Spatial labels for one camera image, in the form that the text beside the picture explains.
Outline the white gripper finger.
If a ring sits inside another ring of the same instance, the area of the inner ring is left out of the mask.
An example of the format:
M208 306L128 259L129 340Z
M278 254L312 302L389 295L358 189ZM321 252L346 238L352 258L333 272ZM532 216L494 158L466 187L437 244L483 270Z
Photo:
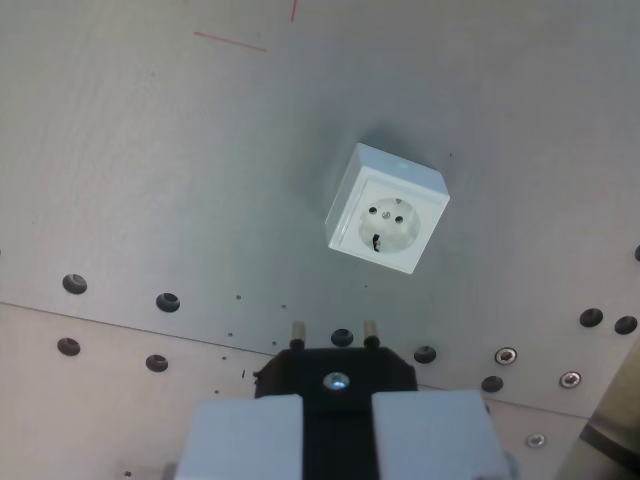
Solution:
M298 395L209 400L192 418L177 479L303 477L303 400Z
M477 391L372 396L381 479L509 479L511 472Z

